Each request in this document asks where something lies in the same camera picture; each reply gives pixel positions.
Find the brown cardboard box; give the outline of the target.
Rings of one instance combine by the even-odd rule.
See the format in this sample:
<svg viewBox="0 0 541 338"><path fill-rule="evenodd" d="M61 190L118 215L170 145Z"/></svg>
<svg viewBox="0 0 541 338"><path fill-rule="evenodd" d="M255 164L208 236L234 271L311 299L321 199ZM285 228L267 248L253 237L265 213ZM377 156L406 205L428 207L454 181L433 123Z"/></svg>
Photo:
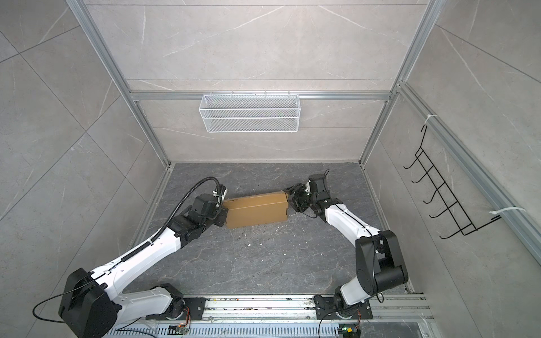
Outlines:
<svg viewBox="0 0 541 338"><path fill-rule="evenodd" d="M285 192L273 192L226 200L226 226L236 229L284 222L288 219L287 198Z"/></svg>

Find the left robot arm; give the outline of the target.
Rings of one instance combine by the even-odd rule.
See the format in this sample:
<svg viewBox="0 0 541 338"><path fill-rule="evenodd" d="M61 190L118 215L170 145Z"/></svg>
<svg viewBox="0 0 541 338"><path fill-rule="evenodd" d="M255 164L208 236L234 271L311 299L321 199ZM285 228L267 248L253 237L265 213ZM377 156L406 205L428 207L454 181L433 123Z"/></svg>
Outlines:
<svg viewBox="0 0 541 338"><path fill-rule="evenodd" d="M126 294L124 289L154 264L199 238L227 217L223 196L201 194L134 249L90 272L79 268L65 284L59 316L77 337L103 337L115 325L136 319L175 320L184 314L183 294L169 283Z"/></svg>

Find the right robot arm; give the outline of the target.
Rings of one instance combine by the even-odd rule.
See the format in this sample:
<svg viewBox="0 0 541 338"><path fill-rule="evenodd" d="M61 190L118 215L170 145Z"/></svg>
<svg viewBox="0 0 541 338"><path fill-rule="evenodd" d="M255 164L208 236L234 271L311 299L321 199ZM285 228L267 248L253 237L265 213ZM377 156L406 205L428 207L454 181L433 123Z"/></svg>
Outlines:
<svg viewBox="0 0 541 338"><path fill-rule="evenodd" d="M337 288L332 307L336 314L350 317L372 297L408 283L409 273L397 235L362 221L341 200L332 197L327 175L311 175L308 183L288 187L285 193L295 212L312 210L316 218L337 229L354 245L355 277Z"/></svg>

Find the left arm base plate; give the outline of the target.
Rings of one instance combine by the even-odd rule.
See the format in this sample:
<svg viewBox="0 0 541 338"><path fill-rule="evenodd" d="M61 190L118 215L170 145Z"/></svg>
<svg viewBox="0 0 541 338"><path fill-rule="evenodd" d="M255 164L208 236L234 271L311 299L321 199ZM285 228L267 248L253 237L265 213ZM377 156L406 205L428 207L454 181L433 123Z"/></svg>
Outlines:
<svg viewBox="0 0 541 338"><path fill-rule="evenodd" d="M204 314L207 300L203 297L174 299L162 314L147 315L146 320L155 321L200 321Z"/></svg>

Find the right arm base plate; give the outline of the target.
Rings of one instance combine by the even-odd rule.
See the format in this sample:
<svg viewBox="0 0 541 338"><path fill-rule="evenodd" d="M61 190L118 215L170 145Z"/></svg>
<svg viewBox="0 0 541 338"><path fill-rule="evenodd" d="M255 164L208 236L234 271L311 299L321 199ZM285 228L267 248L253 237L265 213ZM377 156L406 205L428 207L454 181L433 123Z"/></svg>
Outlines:
<svg viewBox="0 0 541 338"><path fill-rule="evenodd" d="M347 305L339 294L332 297L317 294L312 300L319 320L371 320L373 318L368 300L355 305Z"/></svg>

